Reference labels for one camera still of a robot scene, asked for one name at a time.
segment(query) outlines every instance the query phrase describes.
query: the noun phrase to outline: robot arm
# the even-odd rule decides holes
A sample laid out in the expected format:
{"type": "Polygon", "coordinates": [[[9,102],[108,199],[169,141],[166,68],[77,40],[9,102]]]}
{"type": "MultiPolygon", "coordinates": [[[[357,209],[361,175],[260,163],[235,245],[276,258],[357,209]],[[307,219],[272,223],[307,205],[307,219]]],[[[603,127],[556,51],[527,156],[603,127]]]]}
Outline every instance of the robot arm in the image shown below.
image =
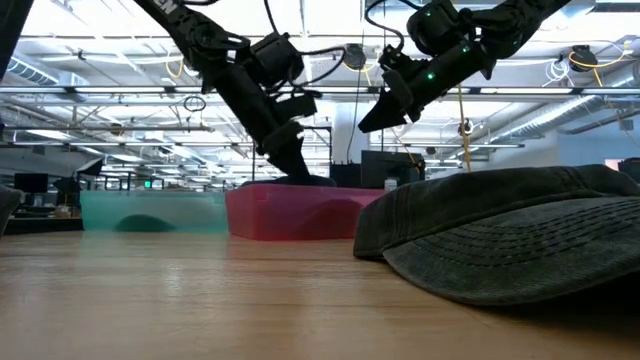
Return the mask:
{"type": "Polygon", "coordinates": [[[302,55],[288,34],[272,33],[250,44],[225,31],[186,5],[211,5],[217,0],[134,0],[171,36],[185,62],[200,73],[202,93],[215,89],[257,144],[260,155],[292,176],[308,176],[301,154],[302,126],[292,118],[316,113],[316,94],[276,101],[272,93],[303,71],[302,55]],[[228,53],[235,52],[230,59],[228,53]]]}
{"type": "MultiPolygon", "coordinates": [[[[376,1],[365,14],[384,0],[376,1]]],[[[416,122],[424,107],[480,71],[491,79],[498,59],[514,55],[542,21],[570,0],[506,0],[480,11],[455,10],[450,0],[435,0],[414,13],[407,30],[430,60],[412,60],[402,48],[387,46],[379,59],[390,91],[359,124],[363,132],[416,122]]]]}

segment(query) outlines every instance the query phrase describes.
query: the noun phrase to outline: baseball cap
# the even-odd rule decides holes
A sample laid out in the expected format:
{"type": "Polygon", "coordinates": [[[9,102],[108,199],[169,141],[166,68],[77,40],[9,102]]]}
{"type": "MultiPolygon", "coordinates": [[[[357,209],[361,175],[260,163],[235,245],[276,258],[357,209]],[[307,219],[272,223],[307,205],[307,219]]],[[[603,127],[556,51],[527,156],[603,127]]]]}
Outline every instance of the baseball cap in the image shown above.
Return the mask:
{"type": "Polygon", "coordinates": [[[461,303],[551,299],[640,270],[640,188],[603,165],[412,183],[362,210],[354,255],[461,303]]]}

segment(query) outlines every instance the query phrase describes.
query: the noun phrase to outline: table surface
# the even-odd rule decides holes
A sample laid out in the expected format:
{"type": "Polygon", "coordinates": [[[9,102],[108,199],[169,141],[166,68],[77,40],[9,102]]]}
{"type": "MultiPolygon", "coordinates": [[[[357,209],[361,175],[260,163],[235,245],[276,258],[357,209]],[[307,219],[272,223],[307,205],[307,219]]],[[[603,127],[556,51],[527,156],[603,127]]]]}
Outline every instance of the table surface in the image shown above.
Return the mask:
{"type": "Polygon", "coordinates": [[[0,239],[13,359],[638,359],[640,318],[479,310],[350,241],[56,233],[0,239]]]}

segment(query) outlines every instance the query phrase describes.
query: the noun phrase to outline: white bottle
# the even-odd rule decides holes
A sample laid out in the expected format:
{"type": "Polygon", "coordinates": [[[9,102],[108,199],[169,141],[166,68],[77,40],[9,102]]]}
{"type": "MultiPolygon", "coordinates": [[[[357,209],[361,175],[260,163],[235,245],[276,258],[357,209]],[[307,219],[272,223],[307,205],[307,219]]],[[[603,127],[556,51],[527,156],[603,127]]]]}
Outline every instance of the white bottle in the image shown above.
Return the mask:
{"type": "Polygon", "coordinates": [[[389,192],[398,188],[398,180],[389,178],[384,181],[384,191],[389,192]]]}

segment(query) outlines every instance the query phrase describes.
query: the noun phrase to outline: computer monitor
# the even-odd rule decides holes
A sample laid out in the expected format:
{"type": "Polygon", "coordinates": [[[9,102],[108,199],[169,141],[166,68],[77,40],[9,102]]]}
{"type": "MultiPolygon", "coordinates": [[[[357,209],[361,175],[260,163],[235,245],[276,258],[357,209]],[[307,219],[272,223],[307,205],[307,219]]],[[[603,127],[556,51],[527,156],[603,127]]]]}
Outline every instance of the computer monitor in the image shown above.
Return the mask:
{"type": "Polygon", "coordinates": [[[49,175],[17,173],[13,175],[13,187],[28,194],[43,194],[49,191],[49,175]]]}
{"type": "Polygon", "coordinates": [[[360,173],[362,187],[384,189],[384,182],[388,178],[395,178],[398,185],[424,180],[424,157],[413,153],[411,157],[406,152],[363,150],[360,173]]]}

